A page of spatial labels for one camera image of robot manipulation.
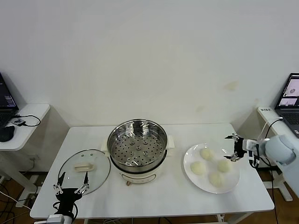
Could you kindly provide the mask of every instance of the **white desk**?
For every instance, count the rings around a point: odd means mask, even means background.
[[[265,122],[269,122],[270,124],[275,121],[273,120],[274,118],[280,117],[275,110],[273,110],[269,106],[261,106],[257,109],[258,113],[261,115],[261,117],[264,119]],[[272,125],[271,127],[272,131],[277,134],[286,134],[290,137],[294,137],[297,139],[295,134],[290,130],[290,128],[285,124],[283,121],[276,122],[275,124]]]
[[[33,218],[47,218],[56,212],[52,204],[57,201],[53,184],[63,163],[73,154],[85,149],[98,149],[113,130],[112,126],[72,127],[48,173],[42,189],[31,210]],[[182,159],[187,149],[207,142],[214,148],[233,152],[234,142],[224,139],[234,133],[230,124],[163,125],[174,137],[173,156],[163,162],[161,175],[153,182],[131,184],[121,178],[118,169],[111,164],[105,183],[93,193],[76,202],[78,217],[163,217],[195,216],[223,213],[241,213],[230,220],[237,223],[255,211],[274,208],[273,202],[258,173],[248,160],[240,160],[241,179],[236,188],[226,194],[211,194],[197,188],[184,174]]]
[[[274,118],[279,117],[279,115],[269,106],[261,106],[257,109],[258,113],[261,115],[261,117],[264,119],[265,122],[269,122],[268,126],[273,123],[275,120]],[[290,130],[290,128],[285,124],[283,121],[278,121],[275,124],[272,125],[271,127],[272,131],[274,132],[275,135],[287,135],[288,137],[298,139],[297,136]],[[278,173],[276,171],[273,172],[274,176],[274,188],[277,188],[280,190],[282,196],[286,201],[292,201],[293,198],[291,194],[289,193],[288,189],[286,188],[284,182],[283,175]],[[272,188],[272,183],[271,182],[264,182],[264,185],[267,189]]]
[[[48,110],[50,109],[49,104],[27,104],[24,107],[20,108],[18,114],[20,115],[35,115],[40,120],[44,118]],[[30,125],[38,123],[38,120],[35,118],[24,118],[26,122]],[[36,186],[33,184],[37,176],[33,176],[32,179],[28,180],[19,171],[11,164],[1,151],[17,151],[23,148],[26,144],[29,137],[35,131],[36,127],[27,127],[27,126],[15,126],[14,136],[10,141],[0,142],[0,170],[17,181],[25,189],[21,194],[19,200],[26,199],[30,193],[36,192]]]

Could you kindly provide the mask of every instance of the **dough ball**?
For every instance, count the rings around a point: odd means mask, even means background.
[[[227,173],[232,168],[231,161],[227,159],[220,160],[218,162],[217,168],[220,172]]]
[[[206,166],[202,162],[193,162],[190,165],[191,171],[196,175],[203,175],[206,172]]]
[[[219,188],[222,186],[222,178],[218,172],[213,172],[209,175],[209,181],[210,183]]]
[[[212,160],[214,157],[213,150],[211,150],[209,148],[201,149],[200,155],[203,159],[208,160],[208,161]]]

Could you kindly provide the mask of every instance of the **laptop screen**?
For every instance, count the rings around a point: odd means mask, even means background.
[[[18,109],[0,73],[0,109]]]
[[[299,73],[292,73],[276,108],[299,108]]]

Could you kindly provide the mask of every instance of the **laptop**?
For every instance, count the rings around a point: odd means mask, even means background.
[[[275,111],[299,138],[299,73],[290,74]]]
[[[19,111],[0,73],[0,128],[5,127],[9,120]]]

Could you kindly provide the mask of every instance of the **laptop keyboard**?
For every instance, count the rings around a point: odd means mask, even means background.
[[[5,125],[9,122],[13,113],[1,113],[0,112],[0,127],[5,127]]]
[[[291,125],[299,125],[299,113],[283,113],[282,115]]]

